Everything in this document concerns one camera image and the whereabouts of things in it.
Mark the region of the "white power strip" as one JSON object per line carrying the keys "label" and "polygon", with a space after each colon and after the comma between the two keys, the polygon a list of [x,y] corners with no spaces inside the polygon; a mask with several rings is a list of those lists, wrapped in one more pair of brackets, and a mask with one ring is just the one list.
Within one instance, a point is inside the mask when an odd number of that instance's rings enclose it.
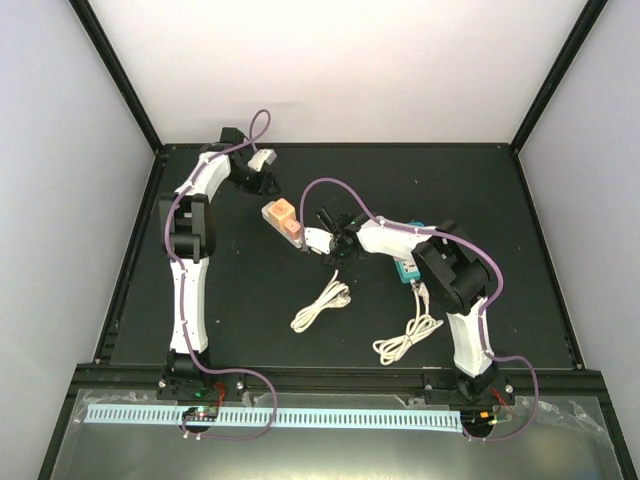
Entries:
{"label": "white power strip", "polygon": [[263,217],[263,219],[283,238],[285,238],[289,243],[291,243],[295,248],[297,249],[301,249],[302,248],[302,243],[301,240],[299,238],[294,239],[292,236],[289,235],[289,233],[284,230],[283,228],[280,228],[277,223],[275,221],[271,220],[271,217],[269,215],[269,209],[271,208],[272,205],[275,204],[275,201],[270,201],[269,203],[267,203],[266,205],[264,205],[261,208],[261,215]]}

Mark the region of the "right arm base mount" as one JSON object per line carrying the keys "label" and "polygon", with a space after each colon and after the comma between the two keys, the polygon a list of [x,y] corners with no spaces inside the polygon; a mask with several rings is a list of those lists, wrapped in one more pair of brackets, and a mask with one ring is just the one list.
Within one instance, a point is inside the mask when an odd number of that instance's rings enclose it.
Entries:
{"label": "right arm base mount", "polygon": [[508,378],[495,368],[477,378],[458,369],[431,370],[422,374],[422,381],[423,388],[416,394],[431,403],[472,407],[515,404],[514,394],[506,390]]}

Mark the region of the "large orange cube adapter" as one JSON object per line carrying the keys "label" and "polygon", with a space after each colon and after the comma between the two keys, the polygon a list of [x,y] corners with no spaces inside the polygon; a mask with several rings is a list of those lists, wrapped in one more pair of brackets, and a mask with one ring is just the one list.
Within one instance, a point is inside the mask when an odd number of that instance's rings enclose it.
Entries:
{"label": "large orange cube adapter", "polygon": [[283,229],[288,220],[296,219],[295,207],[286,199],[280,198],[267,209],[269,221],[278,229]]}

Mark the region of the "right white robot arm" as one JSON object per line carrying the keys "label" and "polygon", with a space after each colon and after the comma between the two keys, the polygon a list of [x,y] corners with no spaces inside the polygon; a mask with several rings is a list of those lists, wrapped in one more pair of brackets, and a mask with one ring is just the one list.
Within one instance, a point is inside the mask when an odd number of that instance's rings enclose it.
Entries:
{"label": "right white robot arm", "polygon": [[303,230],[305,247],[335,260],[354,252],[382,254],[413,263],[429,299],[446,312],[454,344],[454,379],[457,396],[476,403],[491,390],[494,370],[486,321],[489,269],[448,221],[424,227],[391,221],[365,213],[331,215],[322,208],[323,227]]}

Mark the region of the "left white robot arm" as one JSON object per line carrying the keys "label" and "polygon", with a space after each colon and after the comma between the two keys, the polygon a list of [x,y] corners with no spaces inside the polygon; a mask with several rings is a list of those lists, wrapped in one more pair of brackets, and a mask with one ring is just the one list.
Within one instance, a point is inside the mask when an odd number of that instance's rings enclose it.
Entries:
{"label": "left white robot arm", "polygon": [[207,397],[215,384],[207,365],[205,322],[206,275],[216,249],[213,198],[226,181],[252,195],[280,192],[269,171],[276,153],[256,145],[265,133],[244,134],[225,127],[218,142],[202,148],[185,181],[160,200],[162,241],[174,285],[174,326],[167,369],[180,375],[179,386],[193,399]]}

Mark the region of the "small pink cube adapter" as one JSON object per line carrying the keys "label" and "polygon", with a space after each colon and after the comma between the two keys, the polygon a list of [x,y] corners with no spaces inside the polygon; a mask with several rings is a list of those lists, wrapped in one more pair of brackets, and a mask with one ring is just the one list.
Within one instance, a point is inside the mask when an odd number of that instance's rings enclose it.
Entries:
{"label": "small pink cube adapter", "polygon": [[286,235],[293,239],[298,240],[301,235],[301,226],[295,219],[287,219],[283,225]]}

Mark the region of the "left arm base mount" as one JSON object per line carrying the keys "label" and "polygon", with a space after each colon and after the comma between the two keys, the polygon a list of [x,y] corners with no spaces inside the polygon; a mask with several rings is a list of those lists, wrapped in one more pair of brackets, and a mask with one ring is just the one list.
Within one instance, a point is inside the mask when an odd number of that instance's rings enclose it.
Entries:
{"label": "left arm base mount", "polygon": [[168,367],[161,376],[156,390],[159,400],[176,401],[179,404],[204,402],[215,404],[234,399],[242,390],[242,376],[209,375],[191,365],[186,369]]}

